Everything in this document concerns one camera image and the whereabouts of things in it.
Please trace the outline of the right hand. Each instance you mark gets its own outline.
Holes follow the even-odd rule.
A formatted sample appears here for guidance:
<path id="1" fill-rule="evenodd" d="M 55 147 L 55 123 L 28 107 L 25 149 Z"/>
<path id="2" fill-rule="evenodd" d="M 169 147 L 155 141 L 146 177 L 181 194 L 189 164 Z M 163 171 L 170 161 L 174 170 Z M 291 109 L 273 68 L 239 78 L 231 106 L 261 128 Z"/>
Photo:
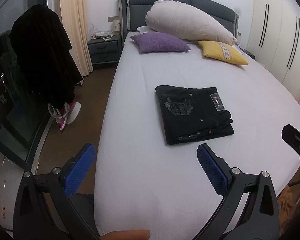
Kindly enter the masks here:
<path id="1" fill-rule="evenodd" d="M 148 240 L 151 236 L 149 230 L 123 230 L 107 233 L 101 240 Z"/>

